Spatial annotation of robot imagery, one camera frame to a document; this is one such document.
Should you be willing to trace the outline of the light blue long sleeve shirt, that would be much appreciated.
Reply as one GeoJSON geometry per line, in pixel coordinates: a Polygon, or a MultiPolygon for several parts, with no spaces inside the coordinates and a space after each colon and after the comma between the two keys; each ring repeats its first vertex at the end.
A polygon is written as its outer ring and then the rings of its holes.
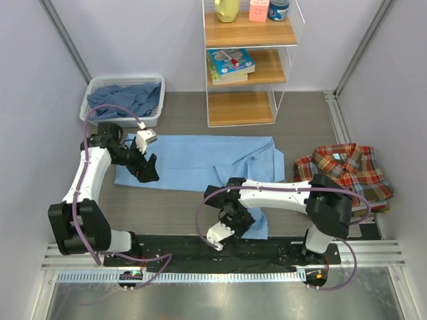
{"type": "Polygon", "coordinates": [[[140,183],[124,166],[114,183],[174,191],[204,192],[224,186],[232,177],[278,183],[285,180],[285,157],[272,137],[160,135],[147,147],[156,155],[159,181],[140,183]]]}

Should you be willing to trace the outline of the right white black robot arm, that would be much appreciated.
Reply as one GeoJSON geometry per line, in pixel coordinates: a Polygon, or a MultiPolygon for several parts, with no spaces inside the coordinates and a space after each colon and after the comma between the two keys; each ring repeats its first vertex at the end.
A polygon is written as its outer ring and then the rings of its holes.
{"type": "Polygon", "coordinates": [[[219,221],[206,235],[207,243],[217,251],[223,249],[223,240],[239,239],[254,225],[250,209],[267,207],[307,215],[312,226],[298,250],[297,260],[302,265],[323,261],[334,239],[348,237],[353,203],[343,188],[321,174],[297,183],[264,183],[232,177],[223,187],[208,186],[204,200],[220,211],[219,221]]]}

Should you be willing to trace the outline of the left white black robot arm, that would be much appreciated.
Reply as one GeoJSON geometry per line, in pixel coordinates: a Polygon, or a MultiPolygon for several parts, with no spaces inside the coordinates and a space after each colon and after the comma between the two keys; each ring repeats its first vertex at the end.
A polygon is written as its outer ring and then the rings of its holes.
{"type": "Polygon", "coordinates": [[[135,233],[113,230],[98,205],[103,179],[111,165],[125,167],[140,183],[159,180],[156,155],[145,156],[157,135],[143,123],[137,127],[129,145],[122,142],[123,129],[112,122],[101,123],[97,133],[80,145],[81,159],[73,183],[61,202],[48,209],[62,255],[119,253],[126,265],[141,261],[142,250],[135,233]]]}

